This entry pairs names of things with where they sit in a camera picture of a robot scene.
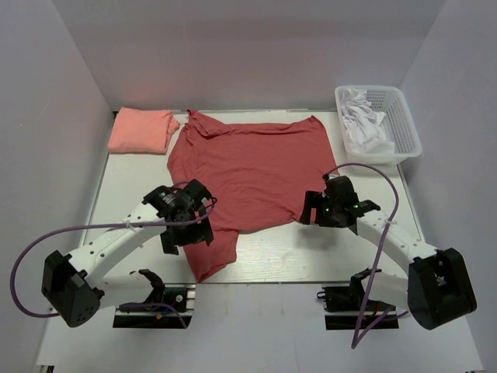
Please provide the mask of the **red t-shirt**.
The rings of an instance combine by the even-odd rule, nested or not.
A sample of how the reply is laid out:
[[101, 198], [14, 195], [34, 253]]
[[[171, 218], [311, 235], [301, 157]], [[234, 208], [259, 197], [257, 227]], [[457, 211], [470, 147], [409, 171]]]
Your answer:
[[217, 198], [209, 217], [213, 242], [184, 248], [196, 280], [236, 261], [241, 232], [298, 221], [306, 192], [323, 190], [322, 176], [335, 165], [326, 129], [314, 116], [291, 124], [224, 124], [190, 110], [167, 166], [174, 183], [198, 180]]

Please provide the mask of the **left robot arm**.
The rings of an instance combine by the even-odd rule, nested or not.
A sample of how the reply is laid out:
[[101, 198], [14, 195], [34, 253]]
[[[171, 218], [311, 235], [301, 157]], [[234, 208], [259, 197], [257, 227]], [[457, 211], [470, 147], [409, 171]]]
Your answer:
[[138, 269], [123, 277], [109, 272], [154, 237], [166, 254], [190, 244], [211, 244], [209, 215], [216, 202], [198, 180], [155, 188], [122, 222], [102, 225], [104, 232], [88, 244], [67, 254], [51, 253], [43, 267], [43, 296], [71, 328], [112, 306], [121, 312], [169, 309], [176, 314], [180, 304], [165, 301], [166, 285], [155, 272]]

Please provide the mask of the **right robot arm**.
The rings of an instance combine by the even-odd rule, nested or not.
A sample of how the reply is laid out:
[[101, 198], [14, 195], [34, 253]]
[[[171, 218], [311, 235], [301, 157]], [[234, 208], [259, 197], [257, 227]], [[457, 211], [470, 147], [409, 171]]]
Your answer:
[[360, 200], [346, 176], [328, 178], [322, 192], [307, 191], [300, 217], [304, 225], [347, 228], [382, 246], [404, 277], [367, 268], [354, 274], [348, 286], [319, 293], [330, 312], [385, 309], [396, 306], [411, 313], [424, 329], [435, 329], [474, 312], [477, 300], [462, 255], [416, 239], [395, 224], [371, 200]]

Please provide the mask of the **white crumpled t-shirt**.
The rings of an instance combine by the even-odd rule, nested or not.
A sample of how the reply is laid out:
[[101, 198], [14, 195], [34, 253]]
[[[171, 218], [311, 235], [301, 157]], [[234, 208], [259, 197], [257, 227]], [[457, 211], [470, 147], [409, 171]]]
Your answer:
[[394, 154], [394, 142], [381, 129], [386, 113], [372, 110], [371, 105], [366, 89], [346, 89], [339, 96], [346, 143], [357, 154]]

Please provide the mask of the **white plastic basket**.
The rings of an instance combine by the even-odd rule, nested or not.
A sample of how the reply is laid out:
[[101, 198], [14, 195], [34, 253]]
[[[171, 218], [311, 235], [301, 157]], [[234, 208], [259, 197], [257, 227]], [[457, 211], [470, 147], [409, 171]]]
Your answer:
[[[394, 154], [357, 154], [350, 150], [346, 143], [346, 130], [339, 109], [339, 96], [346, 89], [366, 89], [367, 100], [372, 103], [372, 110], [386, 113], [381, 129], [387, 135], [388, 140], [394, 142]], [[335, 103], [349, 161], [371, 165], [397, 165], [406, 159], [422, 154], [421, 142], [412, 115], [399, 89], [384, 85], [342, 85], [335, 89]]]

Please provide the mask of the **folded salmon t-shirt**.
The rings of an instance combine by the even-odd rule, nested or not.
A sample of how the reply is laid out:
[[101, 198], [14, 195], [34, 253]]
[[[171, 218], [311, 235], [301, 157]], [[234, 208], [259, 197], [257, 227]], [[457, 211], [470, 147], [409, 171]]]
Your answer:
[[122, 107], [107, 145], [111, 154], [165, 155], [179, 122], [171, 110]]

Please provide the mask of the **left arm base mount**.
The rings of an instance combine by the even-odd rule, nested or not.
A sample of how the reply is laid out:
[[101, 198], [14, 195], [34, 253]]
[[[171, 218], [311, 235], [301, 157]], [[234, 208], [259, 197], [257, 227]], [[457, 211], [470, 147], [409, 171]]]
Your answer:
[[165, 285], [140, 306], [117, 308], [113, 328], [186, 329], [193, 317], [195, 298], [195, 284]]

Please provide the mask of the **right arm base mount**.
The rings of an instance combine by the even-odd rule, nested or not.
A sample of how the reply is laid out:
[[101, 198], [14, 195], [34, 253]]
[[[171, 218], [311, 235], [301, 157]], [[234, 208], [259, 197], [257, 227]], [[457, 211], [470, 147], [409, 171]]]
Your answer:
[[[325, 313], [325, 329], [328, 331], [354, 330], [360, 312], [360, 302], [341, 284], [325, 286], [317, 292], [316, 298], [322, 302]], [[390, 308], [383, 302], [368, 301], [360, 329], [365, 329], [381, 314]]]

